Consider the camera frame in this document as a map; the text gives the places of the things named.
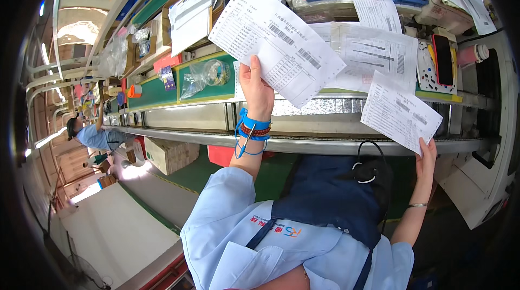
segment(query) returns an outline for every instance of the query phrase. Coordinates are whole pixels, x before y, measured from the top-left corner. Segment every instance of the silver bangle bracelet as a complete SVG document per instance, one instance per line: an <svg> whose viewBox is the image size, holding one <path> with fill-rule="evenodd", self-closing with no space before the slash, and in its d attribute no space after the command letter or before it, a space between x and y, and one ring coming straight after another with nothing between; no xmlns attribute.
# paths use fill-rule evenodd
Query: silver bangle bracelet
<svg viewBox="0 0 520 290"><path fill-rule="evenodd" d="M409 205L408 205L408 208L414 208L414 207L419 207L419 206L428 206L428 203L414 203L414 204L409 204Z"/></svg>

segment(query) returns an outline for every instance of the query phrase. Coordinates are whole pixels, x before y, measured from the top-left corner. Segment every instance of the aluminum foil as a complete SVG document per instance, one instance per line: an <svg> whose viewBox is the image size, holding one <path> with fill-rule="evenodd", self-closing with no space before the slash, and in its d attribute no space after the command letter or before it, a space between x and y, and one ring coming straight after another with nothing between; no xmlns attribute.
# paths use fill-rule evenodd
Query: aluminum foil
<svg viewBox="0 0 520 290"><path fill-rule="evenodd" d="M273 116L361 113L365 99L312 99L301 109L288 100L276 100Z"/></svg>

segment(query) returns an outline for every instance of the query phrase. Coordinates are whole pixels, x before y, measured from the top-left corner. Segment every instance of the barcode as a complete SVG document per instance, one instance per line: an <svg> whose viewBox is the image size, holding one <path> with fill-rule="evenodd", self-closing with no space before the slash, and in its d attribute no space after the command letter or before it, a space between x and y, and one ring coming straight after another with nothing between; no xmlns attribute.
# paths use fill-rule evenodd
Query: barcode
<svg viewBox="0 0 520 290"><path fill-rule="evenodd" d="M397 73L405 74L405 56L403 54L397 55Z"/></svg>
<svg viewBox="0 0 520 290"><path fill-rule="evenodd" d="M388 30L391 32L392 31L392 25L390 24L390 17L386 16L385 19L386 19L386 23L388 24Z"/></svg>
<svg viewBox="0 0 520 290"><path fill-rule="evenodd" d="M426 122L426 120L424 118L422 118L419 114L417 113L413 113L413 118L417 119L418 121L420 121L422 124L424 125L427 125L428 122Z"/></svg>
<svg viewBox="0 0 520 290"><path fill-rule="evenodd" d="M317 70L321 68L321 65L316 61L309 53L307 53L304 49L300 49L298 53L305 58L305 60L309 61L310 64L313 65Z"/></svg>
<svg viewBox="0 0 520 290"><path fill-rule="evenodd" d="M278 37L280 37L285 43L287 43L289 45L294 44L294 40L291 40L291 38L289 36L287 36L285 33L283 33L281 30L279 30L278 27L276 27L274 24L269 24L268 28L270 30L272 30L273 33L278 35Z"/></svg>
<svg viewBox="0 0 520 290"><path fill-rule="evenodd" d="M396 99L396 100L395 100L395 103L396 103L397 105L399 105L403 110L405 110L405 111L407 111L407 112L410 112L410 109L408 108L408 106L406 106L406 105L404 105L403 103L401 103L401 102L399 101L399 99Z"/></svg>

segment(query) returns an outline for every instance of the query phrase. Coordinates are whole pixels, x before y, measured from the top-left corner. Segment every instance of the light blue work uniform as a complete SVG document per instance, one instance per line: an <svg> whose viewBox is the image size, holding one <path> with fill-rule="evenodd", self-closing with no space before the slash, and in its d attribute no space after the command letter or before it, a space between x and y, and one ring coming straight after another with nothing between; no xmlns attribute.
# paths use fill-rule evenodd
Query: light blue work uniform
<svg viewBox="0 0 520 290"><path fill-rule="evenodd" d="M136 136L119 131L98 130L96 125L92 124L82 128L76 137L83 145L89 148L115 150L123 142L130 141Z"/></svg>
<svg viewBox="0 0 520 290"><path fill-rule="evenodd" d="M255 249L248 242L271 219L273 201L254 203L252 177L236 167L210 177L181 230L184 255L198 290L252 289L303 264L311 290L353 289L369 250L334 227L278 219ZM381 235L363 289L406 289L410 244Z"/></svg>

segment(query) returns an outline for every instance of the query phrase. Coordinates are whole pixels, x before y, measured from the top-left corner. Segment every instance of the pink bottle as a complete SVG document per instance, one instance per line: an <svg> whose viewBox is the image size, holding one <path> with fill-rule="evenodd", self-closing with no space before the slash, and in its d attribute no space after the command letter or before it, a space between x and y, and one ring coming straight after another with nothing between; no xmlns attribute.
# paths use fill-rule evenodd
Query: pink bottle
<svg viewBox="0 0 520 290"><path fill-rule="evenodd" d="M489 58L489 50L485 44L475 44L457 52L457 65L464 66L468 63L481 63Z"/></svg>

